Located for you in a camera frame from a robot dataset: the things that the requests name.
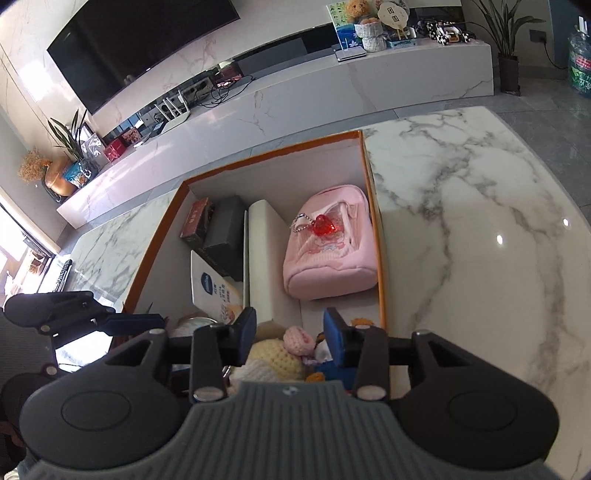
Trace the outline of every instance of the copper vase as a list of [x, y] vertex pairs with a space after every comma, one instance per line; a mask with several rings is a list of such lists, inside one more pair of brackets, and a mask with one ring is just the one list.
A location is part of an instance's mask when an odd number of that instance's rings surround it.
[[45, 175], [45, 185], [63, 197], [69, 197], [76, 191], [76, 186], [67, 181], [62, 174], [71, 166], [70, 159], [62, 157], [51, 162]]

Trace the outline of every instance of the gray tile floor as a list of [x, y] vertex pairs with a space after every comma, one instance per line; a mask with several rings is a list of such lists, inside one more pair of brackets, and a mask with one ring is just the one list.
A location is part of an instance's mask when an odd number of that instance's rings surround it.
[[76, 231], [73, 228], [66, 229], [58, 243], [64, 248], [64, 254], [69, 253], [84, 233], [138, 205], [176, 189], [185, 178], [212, 167], [377, 122], [476, 105], [483, 105], [496, 112], [525, 140], [546, 162], [591, 223], [591, 99], [585, 99], [572, 91], [563, 80], [522, 79], [521, 92], [521, 97], [497, 93], [491, 97], [445, 100], [370, 113], [272, 140], [167, 181]]

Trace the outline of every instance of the television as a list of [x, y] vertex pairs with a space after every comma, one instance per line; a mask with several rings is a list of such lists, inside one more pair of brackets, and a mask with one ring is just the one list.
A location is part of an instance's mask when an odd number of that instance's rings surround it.
[[230, 0], [88, 0], [47, 52], [95, 113], [186, 44], [239, 18]]

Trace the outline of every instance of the potted plant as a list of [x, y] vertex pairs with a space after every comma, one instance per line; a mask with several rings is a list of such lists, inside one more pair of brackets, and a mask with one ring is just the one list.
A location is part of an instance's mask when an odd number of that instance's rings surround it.
[[61, 143], [61, 145], [56, 145], [56, 147], [64, 148], [75, 160], [74, 165], [64, 173], [64, 178], [78, 188], [86, 185], [99, 172], [98, 167], [92, 160], [84, 158], [84, 153], [80, 146], [80, 134], [82, 133], [87, 112], [88, 110], [84, 111], [80, 122], [78, 122], [79, 113], [76, 110], [70, 128], [54, 118], [48, 121], [49, 128], [51, 128], [58, 142]]
[[34, 148], [23, 156], [21, 167], [18, 169], [18, 176], [27, 183], [42, 181], [55, 193], [63, 197], [69, 197], [74, 193], [76, 187], [66, 181], [62, 174], [71, 164], [72, 162], [67, 157], [59, 158], [56, 161], [48, 160]]
[[545, 20], [534, 18], [531, 15], [515, 18], [517, 8], [521, 0], [509, 9], [506, 0], [501, 0], [500, 9], [492, 0], [488, 0], [488, 7], [483, 0], [472, 0], [484, 15], [489, 28], [484, 28], [492, 37], [499, 49], [499, 69], [501, 73], [501, 91], [520, 95], [519, 92], [519, 59], [515, 55], [515, 37], [521, 27], [528, 23], [543, 23]]

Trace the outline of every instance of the cable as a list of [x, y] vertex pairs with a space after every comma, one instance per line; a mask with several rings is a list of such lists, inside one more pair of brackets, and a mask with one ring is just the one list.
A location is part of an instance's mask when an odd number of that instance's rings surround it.
[[546, 56], [548, 57], [548, 60], [550, 61], [550, 63], [554, 66], [554, 68], [557, 68], [559, 70], [567, 70], [568, 67], [559, 67], [558, 65], [556, 65], [552, 59], [550, 58], [550, 55], [548, 55], [548, 48], [546, 47], [546, 42], [542, 42], [544, 44], [544, 51], [546, 52]]
[[250, 81], [242, 88], [242, 90], [240, 90], [238, 93], [235, 93], [232, 96], [230, 95], [230, 90], [232, 88], [232, 86], [234, 86], [234, 84], [236, 82], [238, 82], [239, 80], [229, 80], [227, 85], [224, 85], [222, 87], [217, 87], [214, 88], [211, 92], [210, 92], [210, 96], [211, 96], [211, 101], [204, 103], [203, 101], [205, 100], [205, 98], [200, 101], [199, 103], [197, 103], [198, 106], [202, 106], [205, 108], [215, 108], [217, 106], [220, 106], [221, 104], [223, 104], [224, 102], [227, 102], [228, 100], [233, 99], [235, 96], [240, 95], [244, 90], [246, 90], [246, 87], [248, 87], [254, 80], [255, 78], [252, 75], [246, 75], [243, 78], [246, 77], [250, 77]]

